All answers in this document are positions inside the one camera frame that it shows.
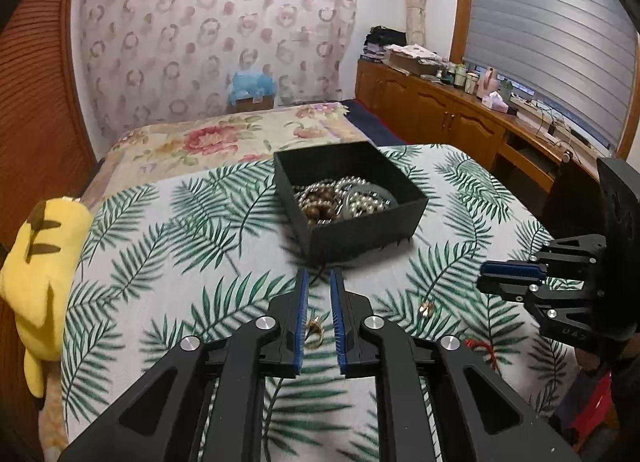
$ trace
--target bed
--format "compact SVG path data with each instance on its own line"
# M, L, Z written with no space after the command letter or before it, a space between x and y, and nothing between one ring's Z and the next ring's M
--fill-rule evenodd
M291 287L302 257L274 193L270 157L366 139L346 114L340 103L322 103L155 125L114 146L84 198L96 216L70 295L61 368L47 385L40 431L48 460L182 336L224 337ZM548 233L455 148L381 151L430 201L414 238L341 265L348 289L414 334L467 340L549 416L578 373L573 349L540 337L522 306L474 286L485 258L527 258ZM377 460L373 382L340 378L328 266L312 270L311 280L310 311L325 340L306 352L298 384L267 382L263 457ZM424 302L433 306L427 318L417 315Z

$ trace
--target silver screw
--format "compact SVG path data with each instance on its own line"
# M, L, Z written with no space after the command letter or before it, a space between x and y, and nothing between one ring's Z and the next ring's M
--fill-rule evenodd
M367 328L371 328L372 330L378 330L382 328L385 324L385 320L383 320L380 316L369 316L364 320L364 326Z
M255 320L255 325L260 330L271 330L276 326L276 320L274 320L274 318L272 318L271 316L262 316Z
M180 348L192 352L200 346L200 340L196 336L187 336L180 341Z
M460 348L460 340L455 336L444 336L440 340L440 344L445 350L458 350Z

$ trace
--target window blind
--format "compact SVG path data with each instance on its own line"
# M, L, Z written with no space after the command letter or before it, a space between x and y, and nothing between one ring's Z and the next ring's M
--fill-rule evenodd
M636 30L618 0L472 0L465 60L531 86L613 144L635 56Z

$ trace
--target pikachu plush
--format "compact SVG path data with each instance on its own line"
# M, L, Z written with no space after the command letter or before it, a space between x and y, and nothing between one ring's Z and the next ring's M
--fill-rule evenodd
M69 198L38 203L0 270L0 296L15 312L35 397L44 395L41 361L60 359L66 303L91 222L89 211Z

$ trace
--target pink patterned curtain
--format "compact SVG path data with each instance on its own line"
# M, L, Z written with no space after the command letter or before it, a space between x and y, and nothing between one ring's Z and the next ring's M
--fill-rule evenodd
M277 103L336 98L356 0L81 0L84 75L102 134L227 108L235 72Z

